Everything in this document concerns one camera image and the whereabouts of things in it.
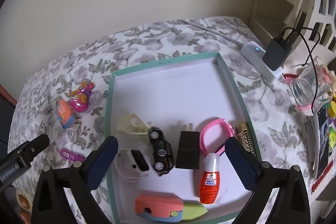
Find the bottle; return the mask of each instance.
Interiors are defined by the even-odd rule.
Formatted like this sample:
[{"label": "bottle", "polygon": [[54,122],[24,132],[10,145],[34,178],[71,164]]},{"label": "bottle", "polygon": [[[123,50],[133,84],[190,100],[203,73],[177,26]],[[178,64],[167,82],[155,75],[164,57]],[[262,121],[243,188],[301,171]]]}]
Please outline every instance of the bottle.
[{"label": "bottle", "polygon": [[204,160],[204,173],[199,189],[199,198],[202,204],[213,204],[219,190],[219,155],[210,153]]}]

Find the green foam piece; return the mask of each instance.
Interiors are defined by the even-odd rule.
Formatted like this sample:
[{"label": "green foam piece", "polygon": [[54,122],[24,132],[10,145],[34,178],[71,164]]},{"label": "green foam piece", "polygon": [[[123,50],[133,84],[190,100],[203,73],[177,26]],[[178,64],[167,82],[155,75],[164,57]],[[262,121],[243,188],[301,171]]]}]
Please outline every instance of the green foam piece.
[{"label": "green foam piece", "polygon": [[194,220],[204,215],[207,211],[202,204],[184,204],[182,220]]}]

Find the power strip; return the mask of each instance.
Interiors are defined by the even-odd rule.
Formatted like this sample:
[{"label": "power strip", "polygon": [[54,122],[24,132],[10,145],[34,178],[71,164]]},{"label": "power strip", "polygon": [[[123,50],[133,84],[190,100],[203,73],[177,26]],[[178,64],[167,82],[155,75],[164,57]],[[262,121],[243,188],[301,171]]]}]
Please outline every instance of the power strip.
[{"label": "power strip", "polygon": [[244,43],[241,49],[241,55],[257,69],[268,83],[273,84],[282,75],[283,69],[279,67],[274,71],[271,70],[263,61],[265,53],[266,51],[255,41]]}]

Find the pink watch strap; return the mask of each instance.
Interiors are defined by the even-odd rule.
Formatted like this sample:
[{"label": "pink watch strap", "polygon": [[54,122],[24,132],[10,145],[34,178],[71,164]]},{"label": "pink watch strap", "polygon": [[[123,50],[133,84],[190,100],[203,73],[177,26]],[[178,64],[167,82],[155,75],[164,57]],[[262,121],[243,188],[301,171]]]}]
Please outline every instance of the pink watch strap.
[{"label": "pink watch strap", "polygon": [[[204,135],[206,133],[206,131],[208,131],[209,128],[213,127],[213,126],[216,126],[216,125],[221,125],[223,130],[225,131],[225,133],[227,134],[227,137],[233,137],[234,135],[234,130],[232,128],[232,126],[228,123],[225,122],[224,119],[217,119],[217,120],[214,120],[210,123],[208,123],[205,128],[203,128],[202,132],[201,132],[201,135],[199,137],[199,148],[201,149],[202,153],[207,155],[208,152],[207,152],[207,149],[205,147],[205,144],[204,144]],[[223,154],[225,151],[225,146],[222,145],[222,147],[220,147],[220,149],[216,152],[218,155],[221,155]]]}]

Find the purple keychain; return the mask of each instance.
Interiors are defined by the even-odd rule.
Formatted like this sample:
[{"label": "purple keychain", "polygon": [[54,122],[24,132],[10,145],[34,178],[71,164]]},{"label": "purple keychain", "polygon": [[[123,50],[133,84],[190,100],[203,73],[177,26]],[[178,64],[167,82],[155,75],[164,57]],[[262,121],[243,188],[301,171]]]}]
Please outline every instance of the purple keychain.
[{"label": "purple keychain", "polygon": [[75,154],[65,148],[62,148],[61,151],[59,152],[62,158],[69,160],[69,161],[81,161],[84,162],[85,157],[79,154]]}]

